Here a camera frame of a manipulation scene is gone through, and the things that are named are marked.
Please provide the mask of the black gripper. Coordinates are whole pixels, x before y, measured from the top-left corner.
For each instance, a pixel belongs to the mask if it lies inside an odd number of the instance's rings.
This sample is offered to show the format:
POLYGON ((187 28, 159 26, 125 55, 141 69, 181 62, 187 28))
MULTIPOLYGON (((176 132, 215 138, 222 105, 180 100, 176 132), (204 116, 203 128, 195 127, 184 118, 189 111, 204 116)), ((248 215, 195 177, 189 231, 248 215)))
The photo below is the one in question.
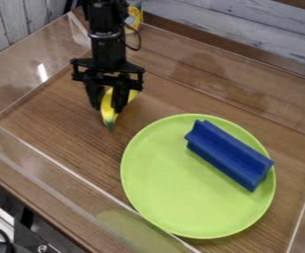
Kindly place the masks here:
POLYGON ((71 79, 84 85, 88 102, 93 109, 100 108, 104 87, 112 87, 111 107, 120 113, 128 103, 129 90, 141 91, 145 70, 136 64, 124 61, 115 69, 97 68, 91 58, 73 58, 71 79))

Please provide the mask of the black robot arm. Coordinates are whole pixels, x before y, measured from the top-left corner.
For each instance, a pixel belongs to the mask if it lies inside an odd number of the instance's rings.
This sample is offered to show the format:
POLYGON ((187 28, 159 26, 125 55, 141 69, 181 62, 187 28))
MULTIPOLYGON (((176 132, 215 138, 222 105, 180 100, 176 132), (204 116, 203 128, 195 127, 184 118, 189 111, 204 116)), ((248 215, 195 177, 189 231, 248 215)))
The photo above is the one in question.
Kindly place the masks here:
POLYGON ((112 88, 109 106, 120 113, 128 104, 129 91, 143 90, 145 70, 127 60, 125 48, 139 50, 125 43, 125 29, 137 32, 125 23, 127 0, 81 0, 91 57, 73 58, 71 79, 84 85, 89 104, 100 109, 104 87, 112 88))

